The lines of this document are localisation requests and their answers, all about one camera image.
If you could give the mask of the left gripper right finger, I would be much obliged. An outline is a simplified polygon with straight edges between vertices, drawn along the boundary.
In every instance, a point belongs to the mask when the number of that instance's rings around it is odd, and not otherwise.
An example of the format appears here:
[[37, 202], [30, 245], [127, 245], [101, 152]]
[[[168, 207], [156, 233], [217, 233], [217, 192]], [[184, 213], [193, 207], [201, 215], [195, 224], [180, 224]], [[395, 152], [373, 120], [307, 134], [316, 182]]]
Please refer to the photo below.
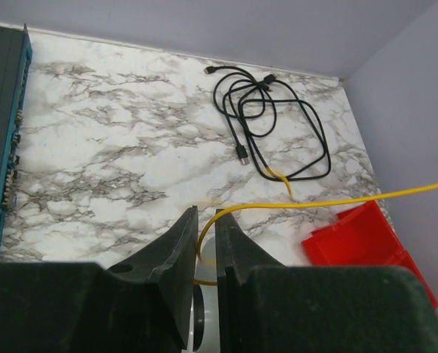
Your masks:
[[288, 269], [231, 214], [215, 222], [220, 350], [288, 352]]

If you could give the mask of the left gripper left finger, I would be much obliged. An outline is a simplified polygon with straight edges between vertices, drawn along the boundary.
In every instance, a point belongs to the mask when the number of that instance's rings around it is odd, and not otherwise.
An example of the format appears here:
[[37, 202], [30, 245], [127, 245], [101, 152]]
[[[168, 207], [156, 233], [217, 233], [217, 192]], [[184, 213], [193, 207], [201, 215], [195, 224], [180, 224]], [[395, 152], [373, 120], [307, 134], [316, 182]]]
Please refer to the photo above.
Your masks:
[[184, 349], [193, 300], [198, 209], [188, 208], [163, 235], [109, 267], [123, 281], [112, 323], [123, 349]]

